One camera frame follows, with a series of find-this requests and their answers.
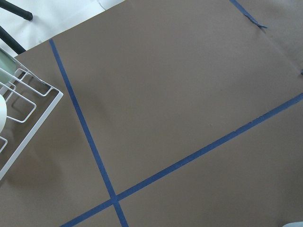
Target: light green dish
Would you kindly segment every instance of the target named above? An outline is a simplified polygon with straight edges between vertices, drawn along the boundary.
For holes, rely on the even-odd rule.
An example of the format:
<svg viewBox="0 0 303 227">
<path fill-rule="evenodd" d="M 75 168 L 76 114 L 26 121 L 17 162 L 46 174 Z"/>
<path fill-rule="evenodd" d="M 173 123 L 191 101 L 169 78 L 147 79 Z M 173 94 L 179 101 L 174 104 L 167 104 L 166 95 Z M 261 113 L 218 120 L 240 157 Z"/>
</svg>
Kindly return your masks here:
<svg viewBox="0 0 303 227">
<path fill-rule="evenodd" d="M 0 50 L 0 68 L 8 72 L 10 75 L 14 75 L 16 71 L 15 62 L 2 50 Z M 0 71 L 0 82 L 3 84 L 8 83 L 12 78 L 10 75 Z"/>
</svg>

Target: black pole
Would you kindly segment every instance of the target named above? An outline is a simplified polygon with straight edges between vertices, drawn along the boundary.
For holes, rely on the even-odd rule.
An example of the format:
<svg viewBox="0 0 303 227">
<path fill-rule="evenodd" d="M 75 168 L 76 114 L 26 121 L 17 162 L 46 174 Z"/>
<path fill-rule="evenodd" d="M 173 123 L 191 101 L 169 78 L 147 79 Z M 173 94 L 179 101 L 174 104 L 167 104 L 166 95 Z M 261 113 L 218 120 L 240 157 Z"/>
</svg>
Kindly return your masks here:
<svg viewBox="0 0 303 227">
<path fill-rule="evenodd" d="M 25 20 L 33 19 L 33 14 L 31 12 L 25 11 L 24 9 L 21 9 L 18 6 L 9 3 L 8 1 L 0 0 L 0 7 L 24 18 Z"/>
<path fill-rule="evenodd" d="M 25 49 L 11 37 L 1 26 L 0 26 L 0 39 L 2 39 L 14 52 L 21 54 L 25 52 Z"/>
</svg>

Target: white dish rack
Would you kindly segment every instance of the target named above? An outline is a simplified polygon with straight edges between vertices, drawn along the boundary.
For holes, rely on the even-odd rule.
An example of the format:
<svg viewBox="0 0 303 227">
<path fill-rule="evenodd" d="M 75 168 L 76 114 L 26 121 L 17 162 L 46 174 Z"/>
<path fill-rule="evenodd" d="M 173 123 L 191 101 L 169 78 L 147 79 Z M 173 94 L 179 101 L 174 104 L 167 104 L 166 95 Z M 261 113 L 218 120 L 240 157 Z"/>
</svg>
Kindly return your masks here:
<svg viewBox="0 0 303 227">
<path fill-rule="evenodd" d="M 63 96 L 63 93 L 53 87 L 52 85 L 46 83 L 45 81 L 38 78 L 34 73 L 32 73 L 30 70 L 28 70 L 24 65 L 22 65 L 19 61 L 17 61 L 15 58 L 10 56 L 8 53 L 6 53 L 2 48 L 0 48 L 0 51 L 5 54 L 5 56 L 9 59 L 9 61 L 13 62 L 16 66 L 16 70 L 14 72 L 14 75 L 10 74 L 9 72 L 5 71 L 0 67 L 0 73 L 2 77 L 9 78 L 8 81 L 0 81 L 0 95 L 4 96 L 6 95 L 5 102 L 7 103 L 13 95 L 17 95 L 19 98 L 22 98 L 24 101 L 28 102 L 32 109 L 29 111 L 29 113 L 23 118 L 18 119 L 16 117 L 7 116 L 7 121 L 15 121 L 18 124 L 26 124 L 30 116 L 35 114 L 35 110 L 37 108 L 37 104 L 34 103 L 32 100 L 26 98 L 24 95 L 17 92 L 17 86 L 24 86 L 25 89 L 28 89 L 30 92 L 36 93 L 40 97 L 46 97 L 49 95 L 49 93 L 52 90 L 55 90 L 57 95 L 54 97 L 54 99 L 51 101 L 51 103 L 46 107 L 42 115 L 39 117 L 39 119 L 35 122 L 34 126 L 27 132 L 21 143 L 17 146 L 17 148 L 13 151 L 10 158 L 6 161 L 6 163 L 3 165 L 2 169 L 0 170 L 0 180 L 3 178 L 3 176 L 6 174 L 6 172 L 9 170 L 9 168 L 12 166 L 12 164 L 15 162 L 17 157 L 20 155 L 24 147 L 29 143 L 29 141 L 32 139 L 34 134 L 37 132 L 39 127 L 42 125 L 42 123 L 45 121 L 45 119 L 48 117 L 48 115 L 51 113 L 51 111 L 54 109 L 54 107 L 58 104 L 60 99 Z M 29 84 L 25 83 L 25 78 L 30 77 L 31 79 L 36 80 L 38 83 L 43 84 L 44 86 L 49 87 L 48 90 L 45 93 L 41 93 L 38 90 L 31 87 Z M 4 142 L 2 147 L 0 148 L 0 155 L 2 155 L 2 152 L 5 152 L 5 148 L 8 143 L 10 143 L 9 140 L 7 140 L 4 137 L 0 136 L 0 140 Z"/>
</svg>

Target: dish rack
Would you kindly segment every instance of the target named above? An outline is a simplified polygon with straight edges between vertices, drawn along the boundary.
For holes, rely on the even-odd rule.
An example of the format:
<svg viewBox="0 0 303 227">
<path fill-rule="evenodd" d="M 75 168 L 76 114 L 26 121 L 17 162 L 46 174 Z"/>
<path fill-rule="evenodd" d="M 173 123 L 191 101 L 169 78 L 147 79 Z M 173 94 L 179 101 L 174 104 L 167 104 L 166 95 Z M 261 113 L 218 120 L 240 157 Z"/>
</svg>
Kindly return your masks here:
<svg viewBox="0 0 303 227">
<path fill-rule="evenodd" d="M 31 86 L 30 84 L 33 82 L 33 80 L 36 84 L 41 84 L 43 87 L 45 87 L 46 91 L 41 92 L 37 88 L 34 88 L 34 86 Z M 22 87 L 22 92 L 18 92 L 19 86 Z M 24 93 L 31 93 L 33 94 L 33 96 L 40 97 L 42 99 L 45 97 L 52 98 L 51 101 L 48 101 L 47 106 L 43 109 L 43 111 L 39 112 L 39 117 L 37 121 L 31 122 L 30 126 L 28 126 L 28 122 L 31 121 L 31 118 L 33 118 L 33 115 L 35 115 L 37 104 L 33 100 L 31 100 L 31 98 L 27 97 Z M 22 102 L 26 102 L 28 106 L 31 106 L 31 109 L 29 111 L 27 110 L 27 112 L 24 114 L 24 117 L 22 118 L 17 118 L 15 116 L 9 115 L 7 115 L 6 117 L 6 123 L 3 130 L 6 129 L 6 126 L 9 123 L 8 121 L 14 121 L 14 124 L 21 124 L 24 127 L 26 126 L 25 128 L 27 128 L 27 131 L 25 135 L 22 136 L 20 142 L 18 144 L 14 144 L 16 148 L 13 149 L 13 151 L 10 151 L 12 154 L 10 155 L 8 160 L 5 160 L 5 162 L 2 163 L 2 168 L 0 170 L 1 180 L 6 174 L 6 172 L 9 170 L 9 168 L 12 166 L 12 164 L 15 162 L 17 157 L 20 155 L 24 147 L 29 143 L 34 134 L 40 128 L 42 123 L 46 120 L 48 115 L 58 104 L 58 102 L 63 96 L 63 93 L 52 85 L 41 80 L 34 73 L 28 70 L 24 65 L 22 65 L 19 61 L 17 61 L 15 58 L 5 52 L 2 48 L 0 48 L 0 95 L 5 97 L 8 114 L 10 108 L 13 108 L 13 106 L 16 104 L 15 102 L 13 104 L 9 104 L 10 99 L 13 96 L 16 99 L 22 99 Z M 0 140 L 3 144 L 0 147 L 1 156 L 3 155 L 3 153 L 5 153 L 7 145 L 10 142 L 14 143 L 14 141 L 10 141 L 8 138 L 5 138 L 3 136 L 0 136 Z"/>
</svg>

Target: blue tape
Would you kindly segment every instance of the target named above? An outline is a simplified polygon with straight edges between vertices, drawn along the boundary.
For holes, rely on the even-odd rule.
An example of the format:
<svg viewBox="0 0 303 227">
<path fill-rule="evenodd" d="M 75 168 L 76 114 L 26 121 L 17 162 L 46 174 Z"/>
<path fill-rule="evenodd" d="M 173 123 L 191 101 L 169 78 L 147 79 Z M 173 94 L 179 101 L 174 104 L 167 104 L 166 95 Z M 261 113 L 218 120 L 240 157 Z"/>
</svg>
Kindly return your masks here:
<svg viewBox="0 0 303 227">
<path fill-rule="evenodd" d="M 113 205 L 111 200 L 107 200 L 106 202 L 90 209 L 89 211 L 85 212 L 84 214 L 81 214 L 80 216 L 74 218 L 73 220 L 70 220 L 69 222 L 66 222 L 64 225 L 61 225 L 60 227 L 72 227 L 76 224 L 79 224 L 80 222 L 90 218 L 91 216 L 99 213 L 100 211 L 103 211 L 104 209 L 110 207 Z"/>
<path fill-rule="evenodd" d="M 236 0 L 229 0 L 232 4 L 235 5 L 235 7 L 237 7 L 238 10 L 240 10 L 241 13 L 243 13 L 244 16 L 246 16 L 252 23 L 254 23 L 255 25 L 257 25 L 259 28 L 267 28 L 264 25 L 259 24 L 258 21 L 256 21 L 255 18 L 252 17 L 251 14 L 249 14 L 245 8 L 243 8 L 242 5 L 240 5 Z"/>
<path fill-rule="evenodd" d="M 255 120 L 245 124 L 244 126 L 240 127 L 236 131 L 233 131 L 222 138 L 216 140 L 215 142 L 207 145 L 206 147 L 196 151 L 195 153 L 187 156 L 186 158 L 176 162 L 175 164 L 172 164 L 171 166 L 161 170 L 160 172 L 156 173 L 155 175 L 147 178 L 146 180 L 141 181 L 140 183 L 136 184 L 135 186 L 127 189 L 126 191 L 118 194 L 118 200 L 122 200 L 126 198 L 127 196 L 130 196 L 131 194 L 134 194 L 135 192 L 141 190 L 142 188 L 146 187 L 147 185 L 150 185 L 151 183 L 159 180 L 160 178 L 170 174 L 171 172 L 179 169 L 180 167 L 186 165 L 187 163 L 197 159 L 198 157 L 206 154 L 207 152 L 217 148 L 218 146 L 226 143 L 227 141 L 239 136 L 240 134 L 246 132 L 247 130 L 251 129 L 252 127 L 255 127 L 256 125 L 266 121 L 267 119 L 275 116 L 276 114 L 280 113 L 281 111 L 293 106 L 294 104 L 300 102 L 303 100 L 303 93 L 299 94 L 295 98 L 292 98 L 291 100 L 283 103 L 282 105 L 278 106 L 277 108 L 267 112 L 266 114 L 256 118 Z"/>
<path fill-rule="evenodd" d="M 82 110 L 81 110 L 81 108 L 79 106 L 79 103 L 77 101 L 75 93 L 74 93 L 74 91 L 72 89 L 71 83 L 70 83 L 70 81 L 68 79 L 67 73 L 66 73 L 65 68 L 63 66 L 63 63 L 62 63 L 62 61 L 60 59 L 60 56 L 59 56 L 59 53 L 58 53 L 57 48 L 55 46 L 55 43 L 53 42 L 52 39 L 49 40 L 49 43 L 51 45 L 53 54 L 54 54 L 55 59 L 57 61 L 58 67 L 60 69 L 60 72 L 62 74 L 63 80 L 64 80 L 66 88 L 68 90 L 68 93 L 69 93 L 69 95 L 71 97 L 72 104 L 73 104 L 73 106 L 74 106 L 74 108 L 76 110 L 76 113 L 78 115 L 79 121 L 80 121 L 81 126 L 83 128 L 84 134 L 85 134 L 85 136 L 87 138 L 87 141 L 89 143 L 90 149 L 91 149 L 91 151 L 93 153 L 93 156 L 95 158 L 95 161 L 97 163 L 99 171 L 100 171 L 100 173 L 102 175 L 103 181 L 104 181 L 105 186 L 106 186 L 107 191 L 108 191 L 108 194 L 109 194 L 109 196 L 111 198 L 111 201 L 113 202 L 113 205 L 115 207 L 115 210 L 116 210 L 116 213 L 117 213 L 118 218 L 120 220 L 120 223 L 121 223 L 122 227 L 128 227 L 128 224 L 127 224 L 126 218 L 124 216 L 124 213 L 123 213 L 123 211 L 121 209 L 121 206 L 120 206 L 120 204 L 119 204 L 119 202 L 117 200 L 117 195 L 116 195 L 116 193 L 114 191 L 114 188 L 113 188 L 113 186 L 111 184 L 111 181 L 110 181 L 110 179 L 108 177 L 108 174 L 106 172 L 106 169 L 104 167 L 102 159 L 101 159 L 101 157 L 99 155 L 99 152 L 97 150 L 96 144 L 95 144 L 95 142 L 93 140 L 93 137 L 92 137 L 92 135 L 91 135 L 91 133 L 89 131 L 89 127 L 86 124 L 86 121 L 85 121 L 85 118 L 83 116 Z"/>
</svg>

